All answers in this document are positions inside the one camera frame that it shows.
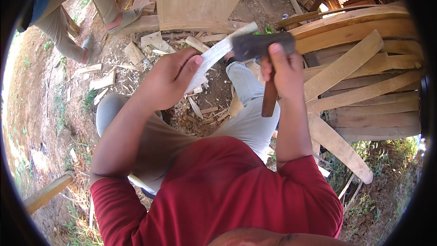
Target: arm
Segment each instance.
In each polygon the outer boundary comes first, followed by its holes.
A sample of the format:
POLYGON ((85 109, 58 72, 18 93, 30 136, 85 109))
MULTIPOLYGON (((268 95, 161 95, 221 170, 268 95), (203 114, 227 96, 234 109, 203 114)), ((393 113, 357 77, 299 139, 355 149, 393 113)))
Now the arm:
MULTIPOLYGON (((274 83, 282 97, 276 160, 284 163, 309 156, 313 152, 303 96, 303 64, 298 53, 287 56, 282 46, 277 43, 270 45, 269 54, 276 70, 274 83)), ((263 78, 270 80, 272 69, 268 59, 262 60, 261 68, 263 78)))
POLYGON ((163 56, 123 106, 97 144, 91 161, 91 185, 102 177, 127 177, 135 162, 140 137, 149 117, 183 96, 203 62, 188 48, 163 56))

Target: wooden handle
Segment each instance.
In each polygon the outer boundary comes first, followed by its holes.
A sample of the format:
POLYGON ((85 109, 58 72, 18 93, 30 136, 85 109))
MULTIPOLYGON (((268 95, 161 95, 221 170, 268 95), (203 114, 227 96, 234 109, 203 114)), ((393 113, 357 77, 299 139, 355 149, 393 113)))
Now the wooden handle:
POLYGON ((267 118, 273 116, 273 111, 277 100, 277 90, 273 81, 275 74, 276 71, 272 67, 272 73, 270 74, 270 81, 266 82, 266 87, 264 89, 263 107, 261 109, 262 117, 267 118))

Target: forearm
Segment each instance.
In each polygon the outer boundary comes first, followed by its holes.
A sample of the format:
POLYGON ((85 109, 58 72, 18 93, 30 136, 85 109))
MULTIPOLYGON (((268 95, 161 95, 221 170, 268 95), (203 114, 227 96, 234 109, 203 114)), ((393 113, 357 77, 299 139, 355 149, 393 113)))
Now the forearm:
POLYGON ((276 140, 276 161, 287 162, 313 152, 305 103, 285 100, 281 106, 276 140))
POLYGON ((122 107, 97 144, 91 173, 126 177, 133 168, 145 123, 154 113, 140 90, 122 107))

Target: left hand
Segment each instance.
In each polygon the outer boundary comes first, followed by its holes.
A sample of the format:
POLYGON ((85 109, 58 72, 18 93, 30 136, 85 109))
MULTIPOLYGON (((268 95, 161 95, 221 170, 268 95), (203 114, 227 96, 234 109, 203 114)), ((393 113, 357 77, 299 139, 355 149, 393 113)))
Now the left hand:
POLYGON ((200 52, 191 47, 166 54, 147 74, 138 94, 147 98, 151 110, 166 110, 183 97, 202 62, 200 52))

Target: foot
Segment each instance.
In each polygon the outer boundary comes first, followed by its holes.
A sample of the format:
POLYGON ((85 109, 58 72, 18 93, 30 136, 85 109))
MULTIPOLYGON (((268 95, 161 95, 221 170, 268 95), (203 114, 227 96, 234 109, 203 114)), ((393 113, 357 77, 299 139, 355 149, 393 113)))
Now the foot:
POLYGON ((115 33, 137 20, 141 16, 141 13, 142 8, 122 11, 114 20, 105 24, 105 29, 108 31, 108 33, 115 33))
POLYGON ((234 62, 231 58, 235 57, 235 53, 233 51, 230 51, 225 54, 223 62, 225 63, 225 66, 229 66, 230 63, 234 62))
POLYGON ((93 36, 89 33, 86 36, 84 43, 82 44, 82 48, 84 49, 84 59, 81 64, 87 65, 90 61, 91 52, 93 51, 93 36))

